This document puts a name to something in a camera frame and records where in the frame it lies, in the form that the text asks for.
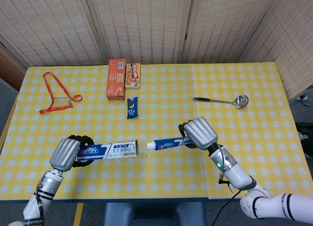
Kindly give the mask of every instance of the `black cable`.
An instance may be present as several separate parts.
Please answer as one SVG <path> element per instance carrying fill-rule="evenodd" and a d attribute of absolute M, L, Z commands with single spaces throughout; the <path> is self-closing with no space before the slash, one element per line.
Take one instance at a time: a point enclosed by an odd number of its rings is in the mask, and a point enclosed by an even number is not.
<path fill-rule="evenodd" d="M 222 208 L 217 213 L 217 216 L 216 216 L 215 220 L 213 221 L 213 223 L 211 224 L 211 226 L 213 226 L 215 224 L 215 222 L 217 221 L 217 218 L 219 217 L 219 215 L 220 215 L 221 211 L 224 209 L 224 207 L 227 206 L 231 202 L 231 200 L 233 200 L 238 194 L 240 194 L 240 192 L 241 192 L 241 190 L 239 190 L 238 193 L 236 193 L 231 199 L 229 199 L 229 201 L 225 205 L 222 206 Z"/>

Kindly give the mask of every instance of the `blue snack wrapper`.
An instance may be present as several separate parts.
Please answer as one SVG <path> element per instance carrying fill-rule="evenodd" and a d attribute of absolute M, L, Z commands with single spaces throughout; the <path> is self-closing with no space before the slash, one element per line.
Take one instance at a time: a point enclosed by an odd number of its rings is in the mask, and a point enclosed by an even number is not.
<path fill-rule="evenodd" d="M 127 119 L 138 117 L 138 97 L 127 99 Z"/>

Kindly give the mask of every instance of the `toothpaste cap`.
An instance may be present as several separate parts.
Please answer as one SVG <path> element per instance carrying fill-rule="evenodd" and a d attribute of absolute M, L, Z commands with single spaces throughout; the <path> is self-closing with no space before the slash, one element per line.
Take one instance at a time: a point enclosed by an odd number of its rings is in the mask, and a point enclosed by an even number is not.
<path fill-rule="evenodd" d="M 155 150 L 156 149 L 155 142 L 152 141 L 152 142 L 147 143 L 147 149 L 148 150 Z"/>

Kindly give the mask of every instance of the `orange lanyard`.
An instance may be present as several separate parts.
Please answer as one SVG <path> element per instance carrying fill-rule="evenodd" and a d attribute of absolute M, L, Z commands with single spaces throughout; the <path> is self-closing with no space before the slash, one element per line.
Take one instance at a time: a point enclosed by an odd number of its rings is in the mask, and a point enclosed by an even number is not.
<path fill-rule="evenodd" d="M 62 88 L 62 90 L 64 91 L 64 93 L 68 96 L 68 98 L 72 101 L 75 101 L 75 102 L 80 102 L 83 100 L 83 97 L 81 95 L 75 95 L 73 97 L 70 96 L 70 94 L 68 93 L 67 89 L 63 86 L 63 84 L 60 82 L 60 80 L 52 73 L 50 72 L 46 72 L 44 73 L 43 77 L 44 77 L 44 80 L 45 80 L 45 85 L 48 89 L 48 92 L 50 94 L 50 97 L 51 97 L 51 105 L 45 109 L 45 110 L 40 110 L 39 113 L 40 114 L 45 114 L 47 112 L 52 112 L 52 111 L 60 111 L 60 110 L 66 110 L 66 109 L 69 109 L 69 108 L 73 108 L 73 105 L 71 104 L 71 102 L 69 101 L 69 105 L 65 105 L 65 106 L 61 106 L 61 107 L 52 107 L 53 106 L 53 103 L 54 103 L 54 99 L 55 97 L 53 97 L 53 94 L 52 94 L 52 90 L 49 86 L 49 83 L 48 81 L 45 79 L 45 77 L 48 75 L 48 74 L 51 74 L 55 81 L 59 84 L 59 86 Z"/>

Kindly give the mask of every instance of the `spoon handle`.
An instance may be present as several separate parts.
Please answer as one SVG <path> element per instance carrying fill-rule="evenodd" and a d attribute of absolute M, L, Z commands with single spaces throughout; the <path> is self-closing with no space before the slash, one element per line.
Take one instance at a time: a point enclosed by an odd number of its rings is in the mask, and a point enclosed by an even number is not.
<path fill-rule="evenodd" d="M 212 100 L 209 98 L 203 98 L 203 97 L 192 97 L 192 100 L 194 101 L 202 101 L 202 102 L 217 102 L 217 103 L 226 103 L 226 104 L 232 104 L 233 102 L 230 101 L 223 101 L 223 100 Z"/>

